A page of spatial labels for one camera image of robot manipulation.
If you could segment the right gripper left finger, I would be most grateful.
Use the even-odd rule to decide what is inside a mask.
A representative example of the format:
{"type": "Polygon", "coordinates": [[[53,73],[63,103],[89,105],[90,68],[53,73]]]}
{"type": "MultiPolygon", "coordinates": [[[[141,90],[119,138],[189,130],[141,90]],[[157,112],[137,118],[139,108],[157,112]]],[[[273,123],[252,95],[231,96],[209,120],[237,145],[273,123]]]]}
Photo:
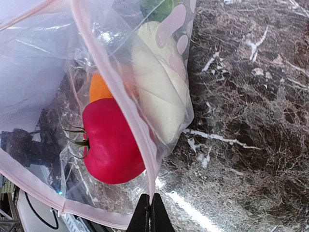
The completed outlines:
{"type": "Polygon", "coordinates": [[[150,196],[142,194],[132,215],[126,232],[149,232],[150,231],[150,196]]]}

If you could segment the red toy tomato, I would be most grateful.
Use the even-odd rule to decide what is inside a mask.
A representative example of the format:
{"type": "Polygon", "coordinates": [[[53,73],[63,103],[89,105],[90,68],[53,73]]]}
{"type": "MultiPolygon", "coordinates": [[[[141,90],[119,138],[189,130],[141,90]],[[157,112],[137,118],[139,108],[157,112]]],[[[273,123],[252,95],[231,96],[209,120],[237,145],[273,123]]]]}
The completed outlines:
{"type": "Polygon", "coordinates": [[[84,147],[81,159],[88,172],[110,185],[126,183],[145,171],[140,150],[131,129],[115,99],[90,103],[82,114],[82,141],[72,143],[84,147]]]}

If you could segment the white toy radish with leaves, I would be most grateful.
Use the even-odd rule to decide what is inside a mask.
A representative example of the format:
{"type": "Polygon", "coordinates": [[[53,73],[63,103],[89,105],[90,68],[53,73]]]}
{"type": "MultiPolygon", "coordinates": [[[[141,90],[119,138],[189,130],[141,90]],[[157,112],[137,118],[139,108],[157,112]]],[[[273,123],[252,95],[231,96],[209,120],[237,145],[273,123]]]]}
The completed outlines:
{"type": "Polygon", "coordinates": [[[142,0],[145,22],[132,41],[132,66],[140,106],[160,140],[177,141],[192,120],[185,58],[189,44],[186,19],[194,6],[183,0],[142,0]]]}

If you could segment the orange toy fruit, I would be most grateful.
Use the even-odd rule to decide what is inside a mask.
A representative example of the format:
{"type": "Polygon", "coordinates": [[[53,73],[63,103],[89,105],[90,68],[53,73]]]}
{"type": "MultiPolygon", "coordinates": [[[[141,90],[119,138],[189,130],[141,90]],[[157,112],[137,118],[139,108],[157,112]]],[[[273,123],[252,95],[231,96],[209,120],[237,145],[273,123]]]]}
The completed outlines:
{"type": "Polygon", "coordinates": [[[108,86],[100,74],[93,74],[89,89],[90,102],[113,98],[108,86]]]}

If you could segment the clear zip top bag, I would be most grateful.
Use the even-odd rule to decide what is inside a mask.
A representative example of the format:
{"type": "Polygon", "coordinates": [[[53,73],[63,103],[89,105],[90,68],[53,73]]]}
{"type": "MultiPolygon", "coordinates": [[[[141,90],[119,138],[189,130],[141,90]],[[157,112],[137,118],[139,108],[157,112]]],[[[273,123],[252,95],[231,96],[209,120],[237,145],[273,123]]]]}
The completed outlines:
{"type": "Polygon", "coordinates": [[[172,232],[155,182],[194,118],[194,0],[3,0],[0,172],[56,209],[172,232]]]}

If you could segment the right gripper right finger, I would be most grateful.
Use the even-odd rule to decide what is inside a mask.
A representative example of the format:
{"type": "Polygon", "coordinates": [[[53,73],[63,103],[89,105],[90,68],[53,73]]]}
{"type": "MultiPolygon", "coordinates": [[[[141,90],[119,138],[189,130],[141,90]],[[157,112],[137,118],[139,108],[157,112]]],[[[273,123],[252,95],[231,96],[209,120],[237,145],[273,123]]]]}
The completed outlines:
{"type": "Polygon", "coordinates": [[[155,193],[150,208],[150,231],[173,232],[173,225],[159,193],[155,193]]]}

